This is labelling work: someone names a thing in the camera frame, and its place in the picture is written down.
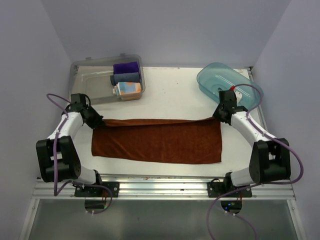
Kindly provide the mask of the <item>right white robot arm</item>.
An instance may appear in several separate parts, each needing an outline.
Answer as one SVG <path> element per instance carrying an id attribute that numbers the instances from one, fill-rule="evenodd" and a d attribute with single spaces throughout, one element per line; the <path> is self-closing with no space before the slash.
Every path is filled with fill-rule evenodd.
<path id="1" fill-rule="evenodd" d="M 275 142 L 272 136 L 252 119 L 248 110 L 237 103 L 234 90 L 219 92 L 219 104 L 213 113 L 216 120 L 236 129 L 252 147 L 248 167 L 229 172 L 223 183 L 223 192 L 227 196 L 235 196 L 242 186 L 266 184 L 287 180 L 291 176 L 290 151 L 282 146 L 286 139 Z"/>

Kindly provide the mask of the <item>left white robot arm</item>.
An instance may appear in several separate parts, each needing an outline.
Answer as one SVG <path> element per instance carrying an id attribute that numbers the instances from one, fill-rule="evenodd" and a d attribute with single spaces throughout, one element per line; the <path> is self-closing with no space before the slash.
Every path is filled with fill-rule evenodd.
<path id="1" fill-rule="evenodd" d="M 62 109 L 62 114 L 53 133 L 35 145 L 40 176 L 44 182 L 55 186 L 67 181 L 86 185 L 87 192 L 99 196 L 104 184 L 97 170 L 82 166 L 74 139 L 83 125 L 92 130 L 105 126 L 103 116 L 92 107 L 90 98 L 84 93 L 72 94 L 66 107 L 51 99 L 53 96 L 47 94 L 47 98 Z"/>

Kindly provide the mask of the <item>colourful polka dot towel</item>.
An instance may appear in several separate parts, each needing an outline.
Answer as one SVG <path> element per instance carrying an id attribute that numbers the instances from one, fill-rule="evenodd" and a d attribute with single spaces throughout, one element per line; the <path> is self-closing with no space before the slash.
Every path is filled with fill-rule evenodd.
<path id="1" fill-rule="evenodd" d="M 112 92 L 122 101 L 138 100 L 142 96 L 142 88 L 139 82 L 119 82 Z"/>

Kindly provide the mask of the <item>brown towel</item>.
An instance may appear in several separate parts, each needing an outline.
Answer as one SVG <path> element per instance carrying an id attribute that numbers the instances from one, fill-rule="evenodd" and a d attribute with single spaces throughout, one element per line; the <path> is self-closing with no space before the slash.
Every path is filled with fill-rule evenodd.
<path id="1" fill-rule="evenodd" d="M 94 157 L 165 164 L 222 161 L 221 123 L 212 118 L 106 119 L 92 133 Z"/>

